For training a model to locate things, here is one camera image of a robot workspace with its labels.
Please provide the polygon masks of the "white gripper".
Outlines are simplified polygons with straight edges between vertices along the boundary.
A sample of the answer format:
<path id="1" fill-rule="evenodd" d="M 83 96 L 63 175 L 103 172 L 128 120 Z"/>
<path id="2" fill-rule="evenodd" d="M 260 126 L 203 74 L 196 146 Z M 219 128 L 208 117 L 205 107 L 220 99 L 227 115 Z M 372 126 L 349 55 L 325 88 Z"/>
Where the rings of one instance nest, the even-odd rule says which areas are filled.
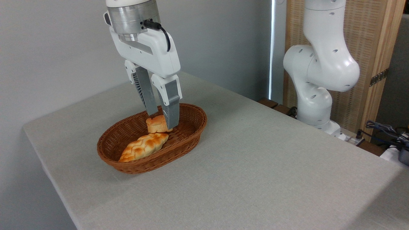
<path id="1" fill-rule="evenodd" d="M 138 35 L 137 41 L 124 40 L 112 27 L 110 32 L 117 51 L 126 59 L 129 80 L 136 86 L 147 114 L 150 116 L 158 112 L 149 70 L 154 73 L 151 80 L 158 91 L 167 128 L 176 127 L 179 124 L 182 94 L 176 75 L 180 71 L 180 61 L 171 35 L 168 36 L 171 48 L 167 51 L 167 41 L 162 31 L 148 29 Z"/>

